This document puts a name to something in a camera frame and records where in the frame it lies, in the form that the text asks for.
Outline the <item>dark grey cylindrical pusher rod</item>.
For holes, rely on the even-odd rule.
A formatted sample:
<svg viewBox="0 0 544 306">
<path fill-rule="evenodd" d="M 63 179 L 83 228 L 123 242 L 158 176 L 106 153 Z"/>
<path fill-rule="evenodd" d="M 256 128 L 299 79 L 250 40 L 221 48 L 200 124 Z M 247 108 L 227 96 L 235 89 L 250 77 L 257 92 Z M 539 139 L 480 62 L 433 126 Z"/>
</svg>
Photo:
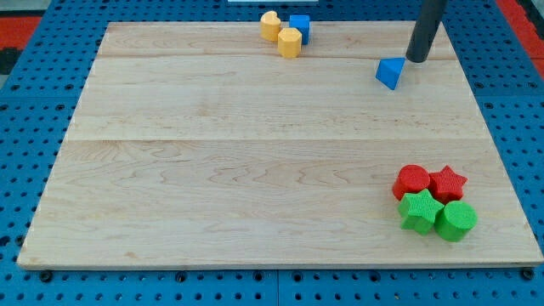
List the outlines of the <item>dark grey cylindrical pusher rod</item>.
<svg viewBox="0 0 544 306">
<path fill-rule="evenodd" d="M 447 0 L 423 0 L 405 57 L 413 63 L 427 60 L 442 20 Z"/>
</svg>

